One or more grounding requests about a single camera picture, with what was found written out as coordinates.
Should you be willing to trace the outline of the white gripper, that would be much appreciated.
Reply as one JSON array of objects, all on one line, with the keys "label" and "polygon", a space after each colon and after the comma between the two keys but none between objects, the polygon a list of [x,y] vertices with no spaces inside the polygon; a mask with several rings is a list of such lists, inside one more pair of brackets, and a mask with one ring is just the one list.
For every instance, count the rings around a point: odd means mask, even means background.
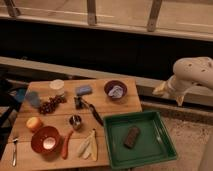
[{"label": "white gripper", "polygon": [[157,96],[166,96],[176,98],[178,106],[182,106],[185,94],[188,89],[194,86],[193,81],[181,80],[177,76],[171,76],[166,82],[162,82],[154,90],[153,94]]}]

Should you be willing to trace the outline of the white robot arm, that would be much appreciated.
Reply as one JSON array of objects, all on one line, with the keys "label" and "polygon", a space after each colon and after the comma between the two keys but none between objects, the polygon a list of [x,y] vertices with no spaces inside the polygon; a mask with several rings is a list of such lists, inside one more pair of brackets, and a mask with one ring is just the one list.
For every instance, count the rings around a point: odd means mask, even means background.
[{"label": "white robot arm", "polygon": [[213,90],[213,59],[190,57],[178,59],[173,65],[173,75],[153,90],[154,95],[173,98],[178,106],[183,104],[188,90],[200,84]]}]

